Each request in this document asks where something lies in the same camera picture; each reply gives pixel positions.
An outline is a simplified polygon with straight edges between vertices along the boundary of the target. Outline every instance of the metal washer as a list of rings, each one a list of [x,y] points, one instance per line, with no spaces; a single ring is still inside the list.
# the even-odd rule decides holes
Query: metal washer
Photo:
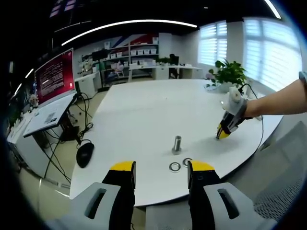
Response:
[[[174,165],[178,166],[178,169],[177,169],[177,170],[173,169],[173,166],[174,166]],[[170,169],[170,171],[171,171],[172,173],[177,173],[177,172],[179,172],[179,170],[181,169],[181,165],[180,165],[178,162],[173,162],[173,163],[170,163],[169,169]]]
[[[188,167],[188,161],[191,161],[192,159],[191,158],[185,158],[183,161],[182,161],[182,164],[184,167]]]

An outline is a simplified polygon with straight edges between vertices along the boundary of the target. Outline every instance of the ceiling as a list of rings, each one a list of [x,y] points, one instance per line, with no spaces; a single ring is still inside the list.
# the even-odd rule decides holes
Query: ceiling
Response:
[[[8,15],[5,21],[5,57],[16,63],[13,81],[16,84],[24,78],[37,59],[64,41],[90,29],[109,23],[135,19],[164,19],[202,26],[208,23],[227,20],[240,21],[242,17],[270,17],[274,15],[263,0],[189,0],[180,5],[170,1],[106,1],[76,0],[74,9],[62,11],[50,18],[56,1],[30,0],[16,4],[8,1],[5,7]],[[168,32],[184,35],[195,28],[166,23],[133,23],[106,28],[90,33],[69,43],[81,47],[94,41],[117,35]]]

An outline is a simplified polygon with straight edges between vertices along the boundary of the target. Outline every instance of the computer mouse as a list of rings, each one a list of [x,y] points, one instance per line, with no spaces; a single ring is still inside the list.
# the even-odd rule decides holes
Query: computer mouse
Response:
[[[94,151],[93,143],[86,143],[77,151],[76,160],[80,168],[85,168],[87,164],[90,162],[92,154]]]

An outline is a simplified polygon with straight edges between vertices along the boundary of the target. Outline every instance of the window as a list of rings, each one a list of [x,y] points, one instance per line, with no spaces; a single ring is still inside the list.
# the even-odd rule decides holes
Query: window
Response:
[[[206,25],[200,32],[198,63],[214,66],[217,60],[224,61],[227,54],[226,22]]]
[[[268,19],[245,19],[246,75],[278,91],[298,79],[302,58],[291,27]]]

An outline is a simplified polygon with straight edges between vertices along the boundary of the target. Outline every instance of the plant pot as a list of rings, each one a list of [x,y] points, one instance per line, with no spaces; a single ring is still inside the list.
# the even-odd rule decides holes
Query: plant pot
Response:
[[[229,92],[229,88],[233,87],[234,84],[231,82],[224,82],[219,86],[219,91],[222,93],[228,93]]]

